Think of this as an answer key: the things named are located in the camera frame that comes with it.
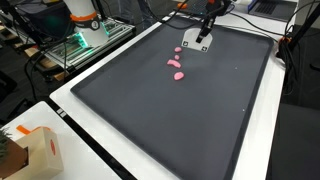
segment metal rod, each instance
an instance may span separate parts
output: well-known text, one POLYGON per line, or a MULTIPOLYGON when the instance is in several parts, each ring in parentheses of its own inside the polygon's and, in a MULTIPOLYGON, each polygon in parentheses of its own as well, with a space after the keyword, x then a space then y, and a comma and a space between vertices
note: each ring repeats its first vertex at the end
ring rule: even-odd
POLYGON ((305 23, 301 26, 297 34, 292 38, 291 42, 288 44, 289 49, 293 51, 296 47, 300 39, 305 35, 305 33, 310 29, 312 24, 318 19, 320 15, 320 4, 314 9, 309 18, 305 21, 305 23))

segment black mat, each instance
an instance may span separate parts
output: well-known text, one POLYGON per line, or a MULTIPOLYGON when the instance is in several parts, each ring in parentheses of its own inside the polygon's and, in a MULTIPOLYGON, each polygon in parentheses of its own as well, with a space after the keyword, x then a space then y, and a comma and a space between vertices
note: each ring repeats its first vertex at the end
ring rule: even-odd
POLYGON ((178 70, 166 62, 183 33, 162 25, 72 92, 178 177, 231 179, 273 42, 217 26, 209 51, 183 49, 178 70))

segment green light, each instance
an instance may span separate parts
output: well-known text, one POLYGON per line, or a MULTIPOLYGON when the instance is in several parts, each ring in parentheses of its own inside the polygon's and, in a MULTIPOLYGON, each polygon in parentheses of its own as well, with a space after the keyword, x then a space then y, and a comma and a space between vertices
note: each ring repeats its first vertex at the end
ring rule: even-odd
POLYGON ((110 33, 107 31, 107 29, 103 23, 101 23, 101 26, 103 27, 104 31, 106 32, 106 35, 109 36, 110 33))
POLYGON ((80 36, 78 39, 80 46, 83 48, 87 48, 89 45, 88 45, 87 41, 84 39, 82 33, 79 32, 78 35, 80 36))

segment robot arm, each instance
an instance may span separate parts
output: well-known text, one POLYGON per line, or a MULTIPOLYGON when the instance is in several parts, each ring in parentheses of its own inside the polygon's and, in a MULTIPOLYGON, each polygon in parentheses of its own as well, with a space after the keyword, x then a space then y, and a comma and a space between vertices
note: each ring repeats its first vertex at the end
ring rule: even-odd
POLYGON ((97 12, 90 0, 64 0, 71 11, 75 31, 81 37, 83 47, 97 47, 109 40, 109 33, 100 22, 97 12))
POLYGON ((201 43, 202 39, 207 37, 212 31, 216 17, 225 15, 230 4, 231 0, 208 0, 206 18, 196 39, 197 43, 201 43))

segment cable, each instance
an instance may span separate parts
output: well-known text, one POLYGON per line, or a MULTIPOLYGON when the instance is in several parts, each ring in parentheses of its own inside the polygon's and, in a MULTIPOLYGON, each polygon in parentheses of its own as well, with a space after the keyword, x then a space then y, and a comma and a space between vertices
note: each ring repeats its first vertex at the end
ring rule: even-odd
MULTIPOLYGON (((118 21, 116 21, 115 19, 113 19, 113 18, 115 18, 115 16, 113 16, 112 15, 112 13, 111 13, 111 8, 110 8, 110 5, 109 5, 109 3, 106 1, 106 0, 103 0, 103 2, 107 5, 107 8, 108 8, 108 11, 109 11, 109 15, 110 15, 110 19, 112 20, 112 21, 114 21, 116 24, 126 24, 126 23, 123 23, 123 22, 118 22, 118 21)), ((133 26, 137 26, 137 25, 139 25, 139 24, 142 24, 144 21, 140 21, 140 22, 138 22, 138 23, 134 23, 134 24, 132 24, 133 26)))
POLYGON ((66 73, 67 73, 67 45, 66 43, 63 43, 64 44, 64 63, 63 63, 63 82, 65 83, 66 82, 66 73))
POLYGON ((286 33, 288 32, 288 25, 289 25, 289 23, 291 22, 292 18, 293 18, 299 11, 301 11, 301 9, 309 6, 310 4, 315 4, 315 3, 320 3, 320 1, 313 1, 313 2, 307 3, 307 4, 303 5, 303 6, 301 6, 299 9, 296 10, 296 12, 294 12, 294 13, 291 15, 291 17, 289 18, 289 20, 288 20, 288 22, 287 22, 287 24, 286 24, 286 28, 285 28, 285 31, 284 31, 284 33, 285 33, 284 37, 285 37, 285 38, 287 38, 287 34, 286 34, 286 33))
POLYGON ((19 34, 18 28, 16 26, 15 20, 12 19, 12 26, 14 27, 14 29, 16 30, 17 36, 19 37, 20 41, 21 41, 21 36, 19 34))
POLYGON ((30 36, 27 37, 25 44, 28 44, 28 43, 29 43, 29 38, 30 38, 30 36))
POLYGON ((27 76, 27 78, 28 78, 28 81, 29 81, 30 85, 31 85, 32 95, 33 95, 33 98, 34 98, 34 100, 35 100, 36 102, 38 102, 38 99, 37 99, 37 96, 36 96, 36 92, 35 92, 35 89, 37 89, 37 88, 36 88, 36 86, 34 85, 33 78, 32 78, 32 73, 33 73, 33 71, 34 71, 34 68, 35 68, 36 64, 41 60, 41 58, 42 58, 49 50, 51 50, 52 48, 54 48, 55 45, 57 45, 57 44, 59 44, 59 43, 61 43, 61 42, 63 42, 63 41, 66 40, 66 36, 67 36, 67 34, 68 34, 68 32, 69 32, 69 29, 70 29, 70 24, 71 24, 71 23, 69 22, 68 27, 67 27, 67 29, 66 29, 66 32, 65 32, 65 34, 63 35, 63 38, 61 38, 60 40, 58 40, 58 41, 56 41, 56 42, 53 42, 53 43, 48 44, 49 46, 44 47, 44 48, 46 48, 46 50, 43 50, 43 52, 41 52, 42 50, 39 51, 39 53, 41 53, 41 54, 40 54, 40 55, 38 56, 38 58, 35 60, 32 68, 31 68, 30 75, 29 75, 29 73, 28 73, 28 71, 27 71, 27 68, 28 68, 28 64, 32 61, 32 59, 33 59, 34 57, 31 56, 31 57, 28 59, 28 61, 26 62, 25 66, 24 66, 24 72, 25 72, 25 74, 26 74, 26 76, 27 76))
POLYGON ((306 16, 306 20, 308 19, 309 15, 310 15, 311 9, 313 8, 313 5, 314 5, 315 1, 316 1, 316 0, 313 0, 313 1, 312 1, 312 4, 311 4, 311 6, 310 6, 310 8, 309 8, 309 10, 308 10, 307 16, 306 16))
POLYGON ((294 25, 291 25, 291 26, 289 27, 289 29, 287 30, 286 34, 289 33, 290 29, 292 29, 292 31, 293 31, 293 27, 294 27, 294 25))
MULTIPOLYGON (((63 70, 64 70, 64 78, 65 78, 65 74, 66 74, 66 72, 67 72, 67 70, 66 70, 66 64, 67 64, 67 48, 66 48, 66 42, 64 42, 63 43, 64 44, 64 46, 65 46, 65 50, 64 50, 64 67, 63 67, 63 70)), ((33 74, 33 71, 34 71, 34 69, 35 69, 35 67, 36 67, 36 65, 42 60, 41 58, 46 54, 46 53, 48 53, 48 51, 50 51, 52 48, 54 48, 55 47, 55 45, 52 45, 51 47, 49 47, 48 49, 46 49, 43 53, 42 53, 42 55, 41 56, 39 56, 39 58, 37 59, 37 60, 35 60, 35 62, 33 63, 33 66, 32 66, 32 68, 31 68, 31 70, 30 70, 30 78, 31 78, 31 81, 32 81, 32 84, 33 84, 33 86, 34 86, 34 82, 33 82, 33 76, 32 76, 32 74, 33 74)))
POLYGON ((253 26, 253 27, 255 27, 255 28, 257 28, 257 29, 259 29, 259 30, 261 30, 261 31, 264 31, 264 32, 267 32, 267 33, 270 33, 270 34, 274 34, 274 35, 283 36, 283 34, 262 29, 262 28, 260 28, 260 27, 258 27, 258 26, 256 26, 256 25, 254 25, 254 24, 253 24, 252 22, 250 22, 248 19, 246 19, 246 18, 244 18, 244 17, 242 17, 242 16, 240 16, 240 15, 237 15, 237 14, 234 14, 234 13, 231 13, 231 12, 230 12, 229 14, 230 14, 230 15, 233 15, 233 16, 236 16, 236 17, 238 17, 238 18, 243 19, 244 21, 246 21, 247 23, 249 23, 251 26, 253 26))
POLYGON ((227 14, 231 13, 231 12, 234 10, 234 8, 236 7, 236 5, 234 5, 234 4, 232 3, 232 4, 230 4, 229 7, 231 7, 230 10, 227 11, 224 15, 227 15, 227 14))
POLYGON ((273 37, 269 36, 268 34, 261 32, 261 31, 256 31, 256 30, 252 30, 252 29, 247 29, 247 28, 243 28, 243 27, 237 27, 237 26, 227 26, 227 25, 221 25, 222 27, 227 27, 227 28, 235 28, 235 29, 242 29, 242 30, 247 30, 247 31, 252 31, 252 32, 256 32, 256 33, 260 33, 265 35, 266 37, 272 39, 274 42, 278 43, 278 41, 276 39, 274 39, 273 37))
POLYGON ((190 25, 188 25, 188 26, 185 26, 185 27, 173 26, 173 25, 169 24, 168 22, 171 21, 171 20, 173 19, 173 17, 177 15, 177 13, 181 10, 181 7, 182 7, 186 2, 188 2, 188 1, 189 1, 189 0, 185 0, 185 1, 181 4, 181 6, 179 7, 179 9, 178 9, 177 11, 175 11, 175 12, 173 13, 173 15, 170 16, 169 19, 167 19, 167 20, 159 19, 159 18, 152 12, 152 10, 150 9, 150 6, 149 6, 148 3, 146 2, 146 0, 144 1, 144 3, 146 3, 148 13, 149 13, 149 14, 152 16, 152 18, 155 19, 157 22, 159 22, 159 23, 161 23, 161 24, 165 24, 165 25, 167 25, 167 26, 169 26, 169 27, 171 27, 171 28, 173 28, 173 29, 185 30, 185 29, 189 29, 189 28, 191 28, 192 26, 195 26, 196 24, 200 23, 200 22, 203 20, 203 18, 201 18, 201 19, 198 20, 197 22, 195 22, 195 23, 193 23, 193 24, 190 24, 190 25))
POLYGON ((296 82, 296 68, 292 59, 291 51, 288 48, 286 39, 279 42, 279 54, 280 58, 285 64, 285 77, 283 85, 284 95, 288 95, 293 91, 293 85, 296 82))

